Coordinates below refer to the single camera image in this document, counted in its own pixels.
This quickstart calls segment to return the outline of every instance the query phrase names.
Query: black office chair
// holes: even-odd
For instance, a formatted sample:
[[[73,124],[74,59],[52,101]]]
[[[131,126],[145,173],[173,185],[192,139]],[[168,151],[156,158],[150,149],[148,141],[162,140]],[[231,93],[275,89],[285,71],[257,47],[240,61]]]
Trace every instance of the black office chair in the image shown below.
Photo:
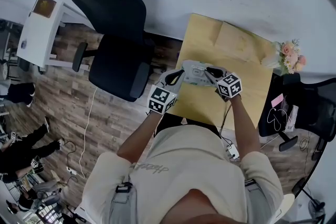
[[[81,43],[72,68],[94,56],[89,80],[98,88],[130,102],[139,98],[151,74],[154,43],[144,37],[146,6],[142,0],[72,0],[95,30],[104,34],[97,50]]]
[[[336,78],[314,84],[304,84],[300,81],[300,75],[272,75],[270,88],[267,94],[265,106],[258,123],[260,136],[269,136],[278,133],[284,142],[279,145],[280,151],[285,151],[294,146],[298,140],[297,136],[289,138],[283,130],[286,126],[287,117],[278,111],[281,104],[272,108],[271,101],[283,93],[285,101],[288,103],[287,115],[289,116],[293,105],[299,107],[295,128],[310,131],[323,140],[330,142],[336,135]]]

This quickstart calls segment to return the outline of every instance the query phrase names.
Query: hair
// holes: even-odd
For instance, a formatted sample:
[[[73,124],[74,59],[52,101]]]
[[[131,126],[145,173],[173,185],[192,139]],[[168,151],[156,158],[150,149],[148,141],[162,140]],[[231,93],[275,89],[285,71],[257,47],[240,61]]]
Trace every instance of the hair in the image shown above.
[[[16,214],[18,212],[18,210],[16,208],[13,207],[13,204],[9,201],[6,201],[7,202],[7,205],[10,209],[10,211],[13,213],[13,214]]]
[[[205,214],[191,218],[182,224],[246,224],[220,214]]]

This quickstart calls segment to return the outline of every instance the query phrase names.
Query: white cable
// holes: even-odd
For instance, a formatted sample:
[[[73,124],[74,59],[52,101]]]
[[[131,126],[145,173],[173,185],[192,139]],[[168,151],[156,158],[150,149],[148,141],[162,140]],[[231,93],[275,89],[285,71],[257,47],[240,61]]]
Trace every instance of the white cable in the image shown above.
[[[81,178],[85,179],[85,175],[83,173],[83,170],[82,170],[82,165],[80,164],[80,161],[82,160],[82,157],[83,157],[83,154],[85,152],[85,145],[86,145],[86,139],[85,139],[85,135],[86,135],[86,129],[88,128],[89,126],[89,122],[90,122],[90,114],[91,114],[91,110],[92,110],[92,106],[93,106],[93,101],[95,99],[95,94],[96,94],[96,91],[97,91],[98,87],[96,87],[94,93],[93,93],[93,97],[92,97],[92,103],[91,103],[91,108],[90,108],[90,112],[89,112],[89,116],[88,116],[88,123],[85,127],[85,130],[84,130],[84,148],[83,148],[83,152],[82,154],[80,154],[80,159],[79,159],[79,167],[80,167],[80,172],[82,173],[83,176],[79,175]]]
[[[271,109],[269,110],[266,121],[267,121],[267,123],[272,123],[272,122],[273,122],[274,130],[275,130],[276,132],[278,132],[278,131],[281,129],[281,123],[278,121],[277,117],[275,117],[275,115],[273,115],[273,116],[274,116],[274,120],[272,120],[272,121],[268,121],[269,113],[271,113],[272,109],[274,109],[275,112],[280,111],[280,110],[284,111],[284,113],[285,113],[285,115],[286,115],[286,123],[287,123],[287,121],[288,121],[288,115],[287,115],[287,112],[286,112],[285,110],[283,110],[283,109],[278,109],[278,110],[276,110],[275,108],[271,108]],[[280,124],[279,129],[276,129],[276,128],[275,128],[275,120],[277,120],[277,122]]]
[[[274,137],[272,140],[268,141],[266,144],[264,144],[260,149],[262,149],[264,146],[266,146],[267,144],[271,143],[273,140],[277,139],[280,136],[280,134],[278,134],[276,137]]]

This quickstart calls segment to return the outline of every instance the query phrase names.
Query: white t-shirt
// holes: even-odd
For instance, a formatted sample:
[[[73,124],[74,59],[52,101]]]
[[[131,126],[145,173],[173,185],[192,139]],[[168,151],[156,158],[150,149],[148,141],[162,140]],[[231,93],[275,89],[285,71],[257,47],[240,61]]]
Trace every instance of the white t-shirt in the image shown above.
[[[96,224],[107,224],[117,184],[123,182],[131,163],[114,153],[103,153],[86,183],[82,207]],[[159,224],[189,190],[198,189],[221,215],[247,221],[244,182],[254,179],[267,197],[272,212],[283,199],[280,181],[268,158],[247,154],[240,168],[227,160],[219,137],[203,127],[185,125],[162,130],[146,160],[131,170],[137,190],[139,223]]]

